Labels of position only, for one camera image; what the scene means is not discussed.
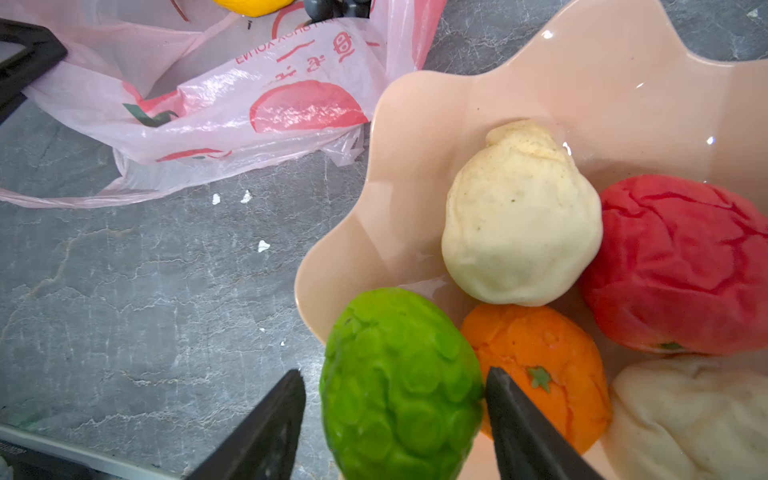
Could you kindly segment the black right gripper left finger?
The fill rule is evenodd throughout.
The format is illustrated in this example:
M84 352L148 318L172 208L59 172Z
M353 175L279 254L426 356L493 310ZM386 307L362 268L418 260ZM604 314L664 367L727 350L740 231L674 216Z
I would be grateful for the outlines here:
M289 480L305 406L305 382L291 369L187 478Z

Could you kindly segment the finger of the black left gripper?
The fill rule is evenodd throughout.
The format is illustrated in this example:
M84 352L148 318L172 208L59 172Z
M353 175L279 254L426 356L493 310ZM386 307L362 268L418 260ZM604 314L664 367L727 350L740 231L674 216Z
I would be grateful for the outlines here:
M22 90L54 68L68 55L64 44L47 28L1 20L1 40L22 49L1 62L1 122L25 100Z

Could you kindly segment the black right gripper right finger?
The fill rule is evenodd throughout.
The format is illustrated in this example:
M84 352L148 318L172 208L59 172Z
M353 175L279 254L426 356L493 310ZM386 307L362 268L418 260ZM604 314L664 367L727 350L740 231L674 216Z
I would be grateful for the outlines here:
M485 397L500 477L600 480L594 470L501 368L489 370Z

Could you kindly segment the orange fake orange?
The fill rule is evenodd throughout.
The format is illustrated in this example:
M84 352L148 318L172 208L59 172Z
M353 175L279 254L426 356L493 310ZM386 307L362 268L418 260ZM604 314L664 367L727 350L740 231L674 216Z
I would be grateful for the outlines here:
M612 420L600 352L581 327L547 307L480 304L461 333L482 373L503 369L580 454Z

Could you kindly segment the pink plastic bag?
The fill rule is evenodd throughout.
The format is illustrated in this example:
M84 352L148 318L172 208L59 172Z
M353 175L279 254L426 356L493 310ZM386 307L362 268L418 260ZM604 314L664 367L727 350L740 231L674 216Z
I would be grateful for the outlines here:
M24 95L110 146L119 175L90 197L1 197L102 208L316 150L348 164L386 87L424 65L444 7L368 1L317 22L301 1L259 17L213 1L5 1L3 18L39 25L67 51Z

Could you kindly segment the green fake fruit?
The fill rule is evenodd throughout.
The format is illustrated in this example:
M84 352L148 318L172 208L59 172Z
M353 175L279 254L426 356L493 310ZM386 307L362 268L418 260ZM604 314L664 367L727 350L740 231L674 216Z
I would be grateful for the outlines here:
M319 393L326 442L347 479L455 479L483 418L472 347L439 307L401 288L345 307Z

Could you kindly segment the beige fake bread roll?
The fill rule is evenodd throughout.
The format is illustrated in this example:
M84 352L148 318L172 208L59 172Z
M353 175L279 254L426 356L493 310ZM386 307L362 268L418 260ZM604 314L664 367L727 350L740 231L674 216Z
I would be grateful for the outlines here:
M764 479L767 378L699 356L626 367L602 443L622 479Z

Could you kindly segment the beige fake fruit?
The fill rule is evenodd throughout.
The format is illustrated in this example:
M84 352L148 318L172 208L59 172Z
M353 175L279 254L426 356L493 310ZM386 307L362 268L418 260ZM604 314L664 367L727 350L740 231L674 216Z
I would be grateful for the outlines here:
M543 306L573 286L602 237L595 188L547 128L517 120L491 130L455 176L441 250L471 297Z

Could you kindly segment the red fake apple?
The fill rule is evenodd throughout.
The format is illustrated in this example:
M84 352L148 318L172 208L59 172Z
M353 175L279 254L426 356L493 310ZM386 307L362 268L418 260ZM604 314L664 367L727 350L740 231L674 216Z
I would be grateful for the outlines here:
M600 195L604 234L579 280L599 329L635 350L767 346L767 217L706 183L641 175Z

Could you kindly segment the peach leaf-shaped plate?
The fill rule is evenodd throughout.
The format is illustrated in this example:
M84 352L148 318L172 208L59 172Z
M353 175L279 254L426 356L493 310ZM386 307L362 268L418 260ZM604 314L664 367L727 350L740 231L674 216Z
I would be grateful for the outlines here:
M599 198L622 180L665 175L723 188L767 217L766 62L722 63L690 53L657 1L575 1L493 71L417 72L385 91L373 120L361 196L310 250L296 278L299 312L325 347L345 307L366 291L417 293L460 333L472 310L490 304L465 293L447 271L441 250L446 200L457 173L485 147L487 134L517 120L547 128ZM611 340L582 298L582 274L543 306L592 337L612 420L612 382L636 363L708 357L767 378L767 346L709 355L635 350ZM488 375L482 377L480 430L455 479L502 479L485 397ZM578 454L601 479L622 479L602 443L611 423Z

